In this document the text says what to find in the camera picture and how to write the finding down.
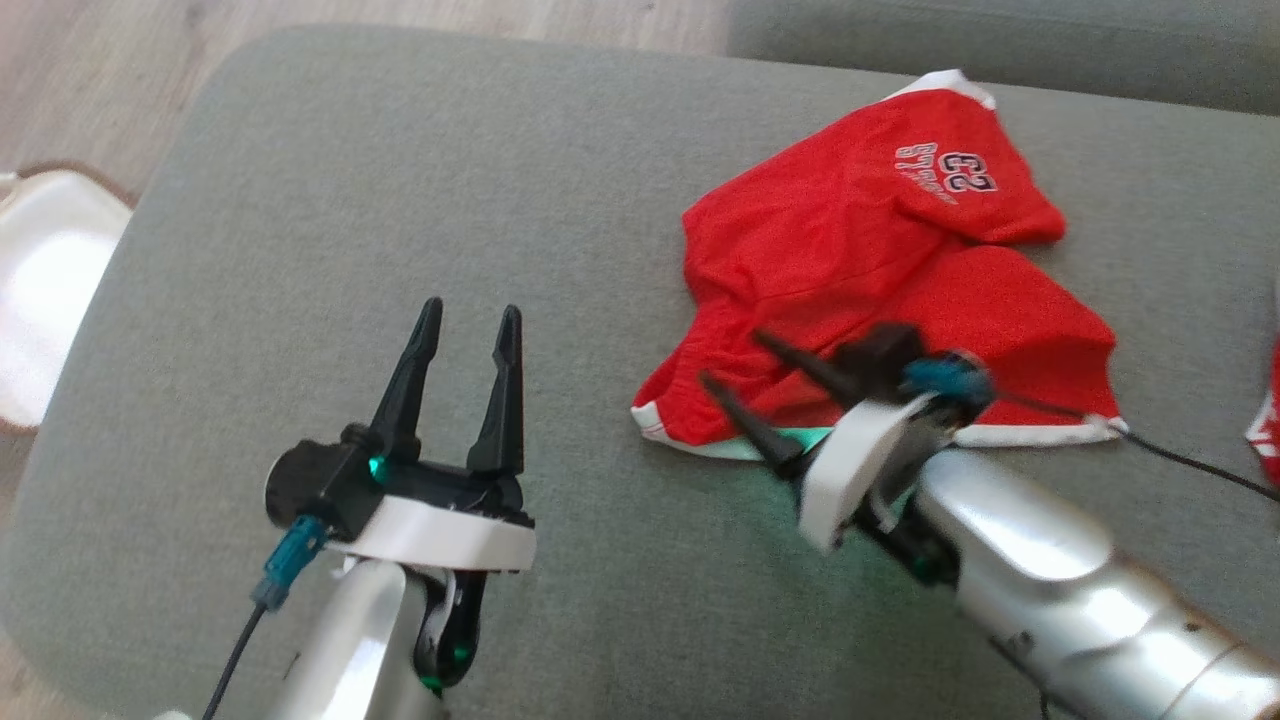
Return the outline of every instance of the gray sofa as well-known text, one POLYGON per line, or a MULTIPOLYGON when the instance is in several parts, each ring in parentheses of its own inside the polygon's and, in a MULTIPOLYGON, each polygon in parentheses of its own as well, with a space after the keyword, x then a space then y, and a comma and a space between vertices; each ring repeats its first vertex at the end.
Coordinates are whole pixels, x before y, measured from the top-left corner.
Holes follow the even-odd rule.
POLYGON ((741 58, 1280 114, 1274 0, 736 0, 741 58))
MULTIPOLYGON (((627 414, 691 318, 681 211, 909 79, 385 28, 241 50, 76 341, 4 547, 6 630, 95 707, 202 707, 278 539, 266 470, 372 413, 439 293, 426 454, 461 459, 517 302, 540 534, 534 571, 492 582, 456 716, 1032 716, 945 593, 868 543, 815 556, 760 470, 648 443, 627 414)), ((1125 416, 1256 474, 1280 119, 989 88, 1071 223, 1033 258, 1120 337, 1125 416)), ((1280 652, 1272 507, 1115 445, 1001 457, 1280 652)), ((335 562, 264 623, 225 717, 270 702, 335 562)))

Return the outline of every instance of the gray upholstered surface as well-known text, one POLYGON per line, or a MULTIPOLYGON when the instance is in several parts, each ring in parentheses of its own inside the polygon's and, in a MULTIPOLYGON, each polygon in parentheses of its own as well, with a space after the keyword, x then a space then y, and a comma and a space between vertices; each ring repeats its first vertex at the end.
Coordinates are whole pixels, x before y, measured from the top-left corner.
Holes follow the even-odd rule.
MULTIPOLYGON (((492 583, 460 717, 1024 719, 1032 689, 867 543, 817 557, 759 471, 627 415, 691 304, 680 213, 902 77, 306 29, 210 81, 104 278, 32 451, 5 626, 141 717, 202 705, 276 533, 262 478, 367 416, 445 299, 428 452, 461 460, 504 302, 526 319, 536 569, 492 583)), ((1071 222, 1034 256, 1116 329, 1152 437, 1247 473, 1280 254, 1280 120, 995 87, 1071 222)), ((1117 446, 1010 454, 1280 652, 1277 512, 1117 446)), ((265 623, 228 717, 270 697, 324 569, 265 623)))
POLYGON ((733 0, 741 58, 1280 114, 1274 0, 733 0))

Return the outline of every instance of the red and white garment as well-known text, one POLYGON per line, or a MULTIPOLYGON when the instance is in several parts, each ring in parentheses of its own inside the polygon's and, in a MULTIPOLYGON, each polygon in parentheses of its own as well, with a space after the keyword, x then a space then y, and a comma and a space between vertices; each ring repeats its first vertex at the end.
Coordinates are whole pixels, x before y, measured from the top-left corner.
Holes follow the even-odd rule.
MULTIPOLYGON (((1280 314, 1280 277, 1276 278, 1276 313, 1280 314)), ((1245 439, 1262 459, 1262 469, 1271 484, 1280 487, 1280 411, 1276 398, 1280 397, 1280 342, 1271 355, 1271 387, 1262 398, 1262 409, 1253 424, 1244 433, 1245 439)))
MULTIPOLYGON (((995 106, 959 70, 929 73, 690 208, 685 278, 698 311, 632 402, 644 437, 755 457, 699 383, 705 369, 774 427, 815 439, 840 409, 751 331, 829 357, 877 322, 918 325, 931 351, 977 355, 1004 392, 1119 421, 1106 372, 1111 329, 1006 247, 1055 242, 1065 222, 995 106)), ((956 439, 1053 446, 1110 437, 1103 424, 997 402, 956 439)))

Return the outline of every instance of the wooden floor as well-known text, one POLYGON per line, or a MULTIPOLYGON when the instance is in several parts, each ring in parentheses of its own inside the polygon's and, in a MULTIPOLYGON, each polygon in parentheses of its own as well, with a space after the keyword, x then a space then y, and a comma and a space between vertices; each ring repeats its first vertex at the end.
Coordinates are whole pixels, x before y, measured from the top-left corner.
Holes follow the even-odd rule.
MULTIPOLYGON (((279 27, 378 23, 719 55, 732 1, 0 0, 0 170, 74 161, 141 193, 214 68, 279 27)), ((0 437, 0 532, 28 448, 0 437)), ((99 717, 36 678, 0 632, 0 719, 99 717)))

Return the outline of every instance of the white container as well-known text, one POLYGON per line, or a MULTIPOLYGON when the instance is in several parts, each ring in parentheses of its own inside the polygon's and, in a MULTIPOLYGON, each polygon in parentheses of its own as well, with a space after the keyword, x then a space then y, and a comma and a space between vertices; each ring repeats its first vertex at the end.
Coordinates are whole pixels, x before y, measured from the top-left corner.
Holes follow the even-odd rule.
POLYGON ((35 432, 132 210, 88 177, 0 174, 0 430, 35 432))

